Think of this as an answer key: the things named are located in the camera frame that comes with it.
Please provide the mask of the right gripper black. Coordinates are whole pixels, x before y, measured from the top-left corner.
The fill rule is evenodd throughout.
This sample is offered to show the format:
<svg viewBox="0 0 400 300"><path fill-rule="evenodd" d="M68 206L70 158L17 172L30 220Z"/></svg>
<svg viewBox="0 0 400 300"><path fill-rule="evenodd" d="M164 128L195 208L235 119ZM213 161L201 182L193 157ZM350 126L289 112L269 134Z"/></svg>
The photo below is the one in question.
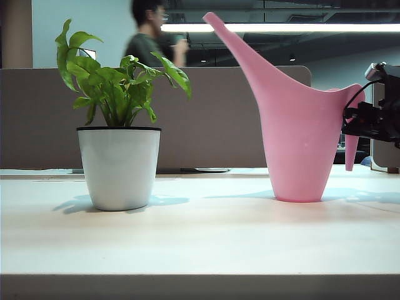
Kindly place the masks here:
<svg viewBox="0 0 400 300"><path fill-rule="evenodd" d="M357 108L347 107L344 109L342 134L359 135L364 138L394 143L394 147L399 149L399 99L381 99L379 107L360 102Z"/></svg>

